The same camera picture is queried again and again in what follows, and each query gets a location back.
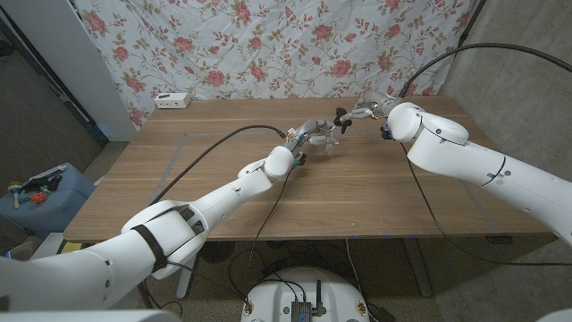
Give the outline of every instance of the wire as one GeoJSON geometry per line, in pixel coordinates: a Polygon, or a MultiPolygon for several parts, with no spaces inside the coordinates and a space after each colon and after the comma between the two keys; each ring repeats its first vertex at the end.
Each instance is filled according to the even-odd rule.
{"type": "Polygon", "coordinates": [[[280,201],[280,197],[282,196],[282,194],[284,193],[284,188],[286,188],[286,182],[288,182],[288,178],[290,177],[290,174],[292,173],[292,169],[290,169],[288,171],[288,175],[286,175],[286,179],[284,180],[284,184],[282,186],[282,190],[280,191],[280,194],[278,195],[278,198],[276,199],[276,202],[274,202],[274,206],[272,207],[272,209],[270,210],[270,213],[268,213],[268,216],[266,217],[266,220],[262,223],[262,225],[260,226],[260,229],[258,229],[258,233],[257,236],[254,238],[254,241],[252,242],[252,247],[250,248],[250,256],[248,256],[248,266],[247,266],[247,274],[248,272],[250,272],[250,263],[252,262],[252,253],[254,252],[254,246],[257,243],[257,239],[258,236],[260,235],[260,232],[262,232],[262,229],[265,227],[266,223],[268,222],[268,219],[270,219],[270,217],[272,216],[272,213],[274,212],[274,210],[276,209],[276,206],[278,206],[278,201],[280,201]]]}
{"type": "MultiPolygon", "coordinates": [[[[364,301],[366,301],[366,306],[369,308],[370,304],[367,301],[366,293],[363,291],[363,289],[361,287],[361,282],[359,282],[358,271],[356,270],[356,266],[354,265],[354,261],[351,259],[351,254],[349,253],[349,242],[347,239],[346,239],[346,251],[348,252],[348,259],[349,259],[349,263],[351,264],[351,269],[354,271],[354,276],[356,277],[357,288],[359,289],[359,292],[361,293],[361,295],[364,297],[364,301]]],[[[374,322],[379,322],[379,320],[374,316],[374,314],[370,311],[370,309],[367,310],[367,315],[369,315],[369,317],[374,322]]]]}
{"type": "Polygon", "coordinates": [[[523,53],[536,55],[536,56],[541,57],[541,58],[543,58],[543,59],[545,59],[545,60],[547,60],[553,64],[556,64],[558,67],[562,67],[565,70],[572,72],[572,65],[571,64],[568,64],[564,61],[561,61],[560,59],[558,59],[552,55],[548,55],[546,53],[543,53],[542,51],[532,49],[529,47],[523,47],[523,46],[511,45],[511,44],[498,44],[498,43],[471,44],[471,45],[465,45],[465,46],[455,48],[455,49],[449,51],[449,53],[445,53],[443,55],[440,55],[439,57],[433,59],[431,62],[427,63],[425,66],[421,67],[413,76],[411,76],[411,78],[408,79],[408,81],[406,81],[405,85],[403,85],[403,88],[401,89],[401,92],[400,92],[400,97],[401,98],[405,97],[411,83],[415,80],[415,78],[417,78],[417,76],[421,75],[424,71],[429,69],[429,67],[433,66],[435,63],[441,61],[442,59],[444,59],[450,55],[455,55],[458,52],[461,52],[461,51],[467,50],[467,49],[472,49],[472,48],[504,48],[504,49],[517,50],[517,51],[520,51],[523,53]]]}
{"type": "Polygon", "coordinates": [[[185,170],[183,170],[179,175],[177,175],[176,178],[174,178],[171,183],[169,183],[154,199],[153,201],[151,201],[150,205],[154,205],[155,203],[157,203],[166,193],[167,191],[169,191],[173,185],[175,185],[175,183],[177,183],[185,174],[187,174],[187,172],[192,169],[193,166],[195,166],[198,161],[200,161],[203,157],[205,157],[210,151],[212,151],[214,148],[216,148],[219,144],[225,142],[227,139],[229,139],[231,136],[233,136],[234,134],[240,132],[240,131],[244,131],[247,129],[270,129],[270,130],[274,130],[276,131],[276,133],[278,133],[278,135],[280,135],[281,138],[286,138],[286,135],[276,129],[273,126],[270,125],[249,125],[249,126],[245,126],[245,127],[241,127],[236,131],[233,131],[229,134],[227,134],[224,138],[218,140],[215,144],[213,144],[210,148],[208,148],[207,150],[205,150],[205,152],[203,152],[200,156],[197,157],[197,159],[195,159],[195,161],[193,161],[189,166],[187,166],[187,168],[185,170]]]}
{"type": "MultiPolygon", "coordinates": [[[[296,283],[296,282],[292,282],[292,281],[286,281],[284,279],[282,279],[281,277],[278,276],[278,279],[274,279],[274,278],[267,278],[264,281],[260,281],[258,282],[259,284],[262,282],[266,282],[266,281],[273,281],[273,282],[283,282],[285,284],[294,284],[296,285],[300,290],[302,290],[302,301],[306,301],[306,291],[304,291],[304,288],[302,286],[300,286],[300,284],[296,283]]],[[[298,301],[298,295],[296,294],[296,292],[294,292],[294,296],[296,297],[296,301],[298,301]]]]}
{"type": "Polygon", "coordinates": [[[233,294],[235,294],[236,296],[238,296],[238,297],[240,298],[240,300],[243,301],[243,302],[247,305],[247,307],[250,307],[250,304],[244,299],[244,297],[243,297],[242,295],[240,295],[238,292],[234,291],[232,288],[227,287],[227,286],[225,286],[225,285],[223,285],[223,284],[220,284],[220,283],[216,282],[215,280],[210,279],[210,278],[208,278],[208,277],[206,277],[206,276],[204,276],[204,275],[202,275],[202,274],[199,274],[199,273],[197,272],[197,270],[192,269],[192,268],[190,268],[190,267],[188,267],[188,266],[186,266],[186,265],[179,264],[179,263],[175,263],[175,262],[171,262],[171,261],[167,261],[167,264],[169,264],[169,265],[175,265],[176,267],[180,267],[180,268],[184,268],[184,269],[190,271],[191,273],[195,274],[196,276],[198,276],[198,277],[204,279],[205,281],[208,281],[208,282],[210,282],[210,283],[212,283],[212,284],[215,284],[215,285],[217,285],[218,287],[223,288],[224,290],[227,290],[227,291],[232,292],[233,294]]]}
{"type": "Polygon", "coordinates": [[[155,297],[151,294],[151,292],[149,291],[149,287],[147,286],[147,279],[143,280],[143,285],[145,286],[145,291],[147,293],[147,296],[149,297],[149,299],[151,299],[151,301],[153,302],[153,304],[158,308],[158,309],[163,309],[164,307],[166,307],[169,304],[177,304],[179,306],[179,318],[182,317],[182,305],[178,302],[178,301],[168,301],[165,304],[161,305],[159,304],[159,302],[157,302],[157,300],[155,299],[155,297]]]}
{"type": "Polygon", "coordinates": [[[439,222],[437,221],[437,218],[435,217],[435,213],[433,212],[433,210],[431,209],[431,206],[429,205],[429,201],[427,200],[427,197],[425,196],[425,193],[423,192],[423,189],[421,188],[421,184],[419,183],[419,180],[417,179],[417,176],[415,175],[415,171],[413,170],[413,166],[411,165],[411,161],[409,161],[409,158],[407,157],[408,151],[405,149],[405,146],[403,145],[403,143],[400,142],[401,147],[403,148],[403,152],[405,152],[405,158],[408,161],[409,164],[409,170],[411,170],[411,174],[413,174],[413,178],[415,179],[415,182],[417,184],[417,188],[419,189],[419,191],[421,191],[421,196],[423,197],[423,200],[425,201],[425,204],[427,205],[427,209],[429,209],[429,213],[431,214],[431,217],[433,218],[433,221],[435,222],[435,224],[437,225],[437,228],[439,229],[439,232],[441,232],[441,234],[443,235],[443,237],[445,237],[445,239],[450,242],[453,246],[455,246],[455,248],[457,248],[458,250],[466,253],[469,256],[472,256],[474,258],[480,259],[482,261],[491,263],[491,264],[498,264],[498,265],[508,265],[508,266],[520,266],[520,267],[568,267],[568,266],[572,266],[572,263],[551,263],[551,262],[546,262],[546,263],[513,263],[513,262],[503,262],[503,261],[499,261],[499,260],[494,260],[494,259],[488,259],[488,258],[483,258],[480,257],[468,250],[463,249],[462,247],[458,246],[457,243],[455,243],[448,234],[445,233],[445,231],[443,230],[443,228],[441,227],[441,225],[439,224],[439,222]]]}
{"type": "Polygon", "coordinates": [[[359,292],[361,292],[361,283],[359,282],[358,272],[356,271],[356,266],[354,265],[354,261],[351,259],[351,255],[349,254],[349,242],[346,240],[346,251],[348,252],[348,259],[349,263],[351,264],[351,269],[354,271],[354,276],[356,277],[357,281],[357,288],[359,292]]]}
{"type": "MultiPolygon", "coordinates": [[[[228,274],[228,276],[229,276],[229,280],[231,280],[231,285],[232,285],[232,287],[234,288],[234,290],[235,290],[236,292],[240,293],[240,295],[242,295],[243,298],[245,298],[246,295],[245,295],[243,292],[241,292],[241,291],[239,290],[239,287],[234,283],[234,280],[232,279],[232,274],[231,274],[231,267],[232,267],[232,263],[234,263],[234,261],[236,260],[236,258],[238,258],[240,255],[244,254],[244,253],[247,252],[247,251],[249,251],[249,250],[243,250],[243,251],[241,251],[240,253],[236,254],[236,255],[231,259],[231,262],[229,263],[229,266],[227,267],[227,274],[228,274]]],[[[254,252],[255,252],[256,254],[258,254],[258,256],[260,257],[260,259],[262,260],[262,265],[263,265],[264,267],[266,267],[265,259],[262,257],[262,254],[260,253],[260,251],[254,250],[254,252]]]]}

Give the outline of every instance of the grey floor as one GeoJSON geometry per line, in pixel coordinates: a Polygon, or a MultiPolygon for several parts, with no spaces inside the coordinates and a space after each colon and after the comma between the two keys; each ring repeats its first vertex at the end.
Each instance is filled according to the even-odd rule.
{"type": "MultiPolygon", "coordinates": [[[[109,143],[84,174],[92,181],[109,170],[127,143],[109,143]]],[[[492,245],[485,238],[455,238],[463,248],[478,256],[496,260],[567,261],[572,250],[552,236],[516,237],[510,245],[492,245]]],[[[502,267],[469,257],[444,239],[420,240],[434,296],[424,298],[417,292],[401,240],[349,241],[352,258],[370,301],[387,309],[398,321],[535,321],[557,309],[572,308],[572,267],[502,267]]],[[[330,246],[316,246],[330,265],[344,274],[348,268],[343,241],[312,241],[330,246]]],[[[237,242],[233,255],[249,248],[250,242],[237,242]]],[[[290,249],[304,250],[306,241],[290,242],[290,249]]],[[[282,247],[257,244],[266,264],[287,258],[282,247]]],[[[227,275],[229,260],[208,264],[203,259],[198,271],[231,286],[227,275]]],[[[231,274],[238,287],[246,292],[263,277],[263,265],[253,259],[249,272],[248,257],[243,254],[233,263],[231,274]]],[[[297,265],[291,258],[289,265],[297,265]]],[[[148,287],[159,303],[175,300],[179,273],[162,281],[150,278],[148,287]]],[[[224,289],[196,278],[191,295],[181,302],[183,321],[239,321],[241,302],[224,289]]],[[[179,309],[170,305],[178,314],[179,309]]]]}

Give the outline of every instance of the black cable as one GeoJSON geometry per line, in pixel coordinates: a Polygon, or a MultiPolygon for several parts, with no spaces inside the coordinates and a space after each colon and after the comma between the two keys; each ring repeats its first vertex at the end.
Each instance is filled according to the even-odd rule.
{"type": "Polygon", "coordinates": [[[421,192],[421,196],[423,196],[423,200],[425,201],[425,204],[427,205],[427,209],[429,209],[429,213],[431,214],[431,217],[433,218],[433,221],[435,222],[435,224],[437,225],[437,228],[439,229],[439,232],[441,232],[441,234],[443,235],[443,237],[445,237],[445,239],[450,242],[453,246],[455,246],[455,248],[457,248],[458,250],[466,253],[469,256],[472,256],[474,258],[480,259],[482,261],[491,263],[491,264],[498,264],[498,265],[508,265],[508,266],[520,266],[520,267],[558,267],[558,266],[572,266],[572,263],[512,263],[512,262],[503,262],[503,261],[499,261],[499,260],[494,260],[494,259],[488,259],[488,258],[482,258],[476,254],[473,254],[472,252],[463,249],[462,247],[458,246],[457,243],[455,243],[448,234],[445,233],[445,231],[442,229],[441,225],[439,224],[439,222],[437,221],[437,218],[435,217],[435,214],[433,213],[433,210],[431,209],[431,206],[429,205],[429,201],[427,200],[427,197],[425,196],[425,193],[423,192],[423,189],[421,188],[421,184],[419,183],[419,180],[417,179],[417,176],[415,175],[415,171],[413,170],[413,166],[411,165],[411,161],[409,161],[409,158],[407,158],[407,154],[408,151],[405,149],[405,146],[403,145],[403,143],[400,142],[401,147],[403,148],[403,152],[405,152],[405,158],[408,161],[409,164],[409,170],[411,170],[411,174],[413,174],[413,178],[415,179],[415,182],[417,184],[417,188],[419,189],[419,191],[421,192]]]}
{"type": "Polygon", "coordinates": [[[224,138],[218,140],[215,144],[213,144],[210,148],[208,148],[207,150],[205,150],[205,152],[203,152],[200,156],[197,157],[197,159],[195,159],[195,161],[193,161],[193,163],[191,163],[189,166],[187,166],[187,168],[185,170],[183,170],[179,175],[177,175],[176,178],[174,178],[171,183],[169,183],[154,199],[153,201],[151,201],[150,205],[154,205],[155,203],[157,203],[164,195],[165,193],[167,193],[167,191],[169,191],[173,185],[175,185],[175,183],[177,183],[182,177],[183,175],[187,174],[187,172],[192,169],[193,166],[195,166],[198,161],[200,161],[203,157],[205,157],[210,151],[213,150],[213,148],[216,148],[219,144],[225,142],[227,139],[229,139],[231,136],[233,136],[234,134],[240,132],[240,131],[244,131],[247,129],[270,129],[270,130],[274,130],[276,131],[276,133],[278,133],[278,135],[280,135],[281,138],[285,139],[286,135],[276,129],[273,126],[270,125],[249,125],[249,126],[245,126],[245,127],[241,127],[236,131],[233,131],[229,134],[227,134],[224,138]]]}
{"type": "MultiPolygon", "coordinates": [[[[231,262],[229,263],[229,266],[227,267],[227,274],[229,276],[229,280],[231,280],[231,285],[234,288],[234,290],[238,293],[240,293],[240,295],[242,295],[243,298],[246,298],[246,295],[241,292],[239,290],[239,287],[234,283],[234,280],[232,279],[232,274],[231,274],[231,268],[232,268],[232,263],[234,263],[234,261],[236,260],[236,258],[238,258],[240,255],[244,254],[245,252],[247,252],[249,250],[243,250],[241,252],[239,252],[238,254],[236,254],[232,259],[231,262]]],[[[266,268],[266,263],[265,263],[265,259],[262,257],[262,254],[260,253],[260,251],[258,250],[254,250],[254,252],[256,254],[258,254],[258,256],[260,257],[260,259],[262,260],[262,265],[264,266],[264,268],[266,268]]]]}
{"type": "Polygon", "coordinates": [[[147,279],[143,280],[143,285],[145,286],[145,291],[147,293],[147,296],[149,297],[149,299],[153,302],[153,304],[158,308],[158,309],[163,309],[164,307],[166,307],[169,304],[177,304],[179,306],[179,318],[182,317],[182,305],[178,302],[178,301],[168,301],[165,304],[161,305],[159,304],[159,302],[157,302],[157,300],[155,299],[155,297],[151,294],[151,292],[149,291],[149,287],[147,286],[147,279]]]}
{"type": "MultiPolygon", "coordinates": [[[[284,279],[282,279],[281,277],[279,277],[279,279],[276,279],[276,278],[266,278],[266,279],[264,279],[264,280],[258,282],[257,285],[258,285],[258,284],[261,284],[261,283],[264,283],[264,282],[282,282],[282,283],[285,283],[285,284],[287,284],[287,285],[289,285],[289,284],[294,284],[294,285],[296,285],[300,290],[302,290],[302,301],[306,301],[306,291],[304,290],[304,288],[303,288],[300,284],[298,284],[298,283],[296,283],[296,282],[287,281],[287,280],[284,280],[284,279]]],[[[296,292],[294,292],[294,296],[296,297],[296,301],[298,301],[298,295],[296,294],[296,292]]]]}
{"type": "Polygon", "coordinates": [[[268,219],[270,219],[270,217],[272,216],[272,213],[274,212],[274,210],[276,209],[276,206],[278,206],[278,201],[280,201],[280,197],[282,196],[282,194],[284,193],[284,188],[286,188],[286,182],[288,181],[288,178],[290,177],[290,174],[292,173],[292,169],[290,169],[288,171],[288,175],[286,175],[286,179],[284,180],[284,184],[282,186],[282,190],[280,191],[280,194],[278,195],[278,198],[276,199],[276,202],[274,202],[274,206],[272,207],[272,209],[270,210],[270,213],[268,213],[268,217],[266,218],[266,220],[262,223],[262,225],[260,226],[260,229],[258,229],[258,233],[257,236],[254,238],[254,241],[252,242],[252,247],[250,248],[250,256],[248,256],[248,267],[247,267],[247,274],[248,272],[250,272],[250,262],[252,261],[252,252],[254,251],[254,246],[257,243],[257,239],[258,236],[260,235],[260,232],[262,232],[262,229],[265,227],[266,223],[268,222],[268,219]]]}
{"type": "Polygon", "coordinates": [[[225,286],[225,285],[223,285],[223,284],[220,284],[220,283],[216,282],[215,280],[210,279],[210,278],[208,278],[208,277],[206,277],[206,276],[204,276],[204,275],[198,273],[197,270],[192,269],[192,268],[190,268],[190,267],[188,267],[188,266],[186,266],[186,265],[179,264],[179,263],[175,263],[175,262],[171,262],[171,261],[167,261],[167,264],[169,264],[169,265],[175,265],[176,267],[180,267],[180,268],[184,268],[184,269],[190,271],[191,273],[195,274],[196,276],[198,276],[198,277],[204,279],[205,281],[208,281],[208,282],[210,282],[210,283],[212,283],[212,284],[215,284],[215,285],[217,285],[218,287],[223,288],[224,290],[227,290],[227,291],[232,292],[233,294],[235,294],[236,296],[238,296],[238,297],[240,298],[240,300],[243,301],[243,302],[247,305],[247,307],[250,307],[250,304],[248,304],[248,302],[244,299],[244,297],[243,297],[242,295],[240,295],[238,292],[235,292],[232,288],[227,287],[227,286],[225,286]]]}
{"type": "MultiPolygon", "coordinates": [[[[200,156],[198,156],[195,161],[193,161],[189,166],[187,166],[187,168],[185,170],[183,170],[179,175],[177,175],[177,177],[175,179],[173,179],[154,199],[153,201],[151,201],[151,203],[149,203],[149,206],[154,205],[155,203],[157,203],[174,185],[175,183],[177,183],[185,174],[187,174],[187,172],[193,168],[193,166],[195,166],[198,161],[200,161],[203,157],[205,157],[210,151],[212,151],[214,148],[216,148],[219,144],[225,142],[227,139],[229,139],[231,136],[233,136],[234,134],[240,132],[240,131],[244,131],[247,129],[270,129],[270,130],[274,130],[276,131],[276,133],[278,133],[278,135],[280,135],[281,138],[285,139],[286,138],[286,134],[284,134],[282,131],[276,129],[273,126],[270,125],[249,125],[249,126],[245,126],[245,127],[241,127],[236,131],[233,131],[229,134],[227,134],[224,138],[218,140],[215,144],[213,144],[210,148],[208,148],[207,150],[205,150],[205,152],[203,152],[200,156]]],[[[152,309],[153,305],[151,304],[151,302],[149,301],[148,296],[150,295],[149,292],[146,292],[146,288],[145,285],[143,283],[138,285],[138,289],[139,289],[139,293],[141,295],[141,300],[143,300],[143,303],[145,304],[145,308],[147,309],[152,309]]]]}
{"type": "Polygon", "coordinates": [[[532,55],[536,55],[538,57],[544,58],[547,61],[549,61],[553,64],[556,64],[557,66],[562,67],[569,72],[572,72],[572,65],[570,65],[564,61],[561,61],[560,59],[558,59],[552,55],[548,55],[548,54],[543,53],[539,50],[532,49],[529,47],[523,47],[523,46],[511,45],[511,44],[497,44],[497,43],[471,44],[471,45],[465,45],[462,47],[455,48],[455,49],[449,51],[449,53],[445,53],[443,55],[440,55],[439,57],[433,59],[431,62],[427,63],[425,66],[421,67],[413,76],[411,76],[411,78],[408,79],[408,81],[405,82],[405,85],[403,85],[403,88],[401,89],[400,97],[401,98],[405,97],[411,83],[417,78],[417,76],[421,75],[424,71],[429,69],[429,67],[433,66],[435,63],[441,61],[445,57],[448,57],[450,55],[455,55],[458,52],[461,52],[461,51],[467,50],[467,49],[472,49],[472,48],[504,48],[504,49],[517,50],[517,51],[520,51],[523,53],[528,53],[528,54],[532,54],[532,55]]]}
{"type": "Polygon", "coordinates": [[[467,26],[465,27],[465,30],[463,31],[463,33],[461,34],[461,37],[458,38],[458,45],[457,47],[461,47],[463,46],[463,43],[465,42],[465,39],[468,38],[468,33],[471,31],[471,29],[473,28],[473,25],[475,24],[476,18],[479,16],[479,14],[481,13],[481,10],[483,10],[484,4],[486,3],[486,0],[481,0],[479,1],[479,4],[476,6],[475,11],[473,12],[473,16],[471,17],[471,20],[468,21],[467,26]]]}

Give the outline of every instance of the wooden table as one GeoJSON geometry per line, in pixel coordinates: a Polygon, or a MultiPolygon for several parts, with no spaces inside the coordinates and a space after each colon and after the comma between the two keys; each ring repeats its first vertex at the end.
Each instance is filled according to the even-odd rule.
{"type": "MultiPolygon", "coordinates": [[[[182,110],[156,110],[65,230],[73,242],[100,242],[117,235],[182,169],[223,135],[250,124],[284,131],[310,118],[332,120],[357,98],[217,100],[182,110]]],[[[463,124],[475,143],[495,148],[450,97],[409,97],[427,112],[463,124]]],[[[306,145],[262,240],[441,236],[398,142],[383,140],[374,120],[356,120],[332,154],[306,145]]],[[[266,157],[282,140],[268,130],[236,135],[213,150],[165,196],[194,200],[236,178],[246,164],[266,157]]],[[[423,190],[450,235],[547,233],[532,217],[472,184],[415,167],[423,190]]],[[[283,179],[219,225],[213,241],[254,239],[283,179]]]]}

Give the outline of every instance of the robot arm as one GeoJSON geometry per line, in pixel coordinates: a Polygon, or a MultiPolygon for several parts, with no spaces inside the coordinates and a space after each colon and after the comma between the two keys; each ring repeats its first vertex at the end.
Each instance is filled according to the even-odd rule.
{"type": "Polygon", "coordinates": [[[481,186],[572,246],[572,182],[475,144],[462,125],[426,113],[415,104],[369,91],[356,108],[387,116],[395,140],[414,142],[408,159],[415,165],[481,186]]]}
{"type": "Polygon", "coordinates": [[[310,120],[290,130],[283,146],[244,167],[237,180],[192,202],[166,200],[145,208],[110,240],[28,262],[0,258],[0,298],[8,311],[111,307],[149,275],[174,273],[178,267],[167,261],[188,262],[226,217],[300,162],[306,141],[328,140],[312,133],[331,129],[326,121],[310,120]]]}

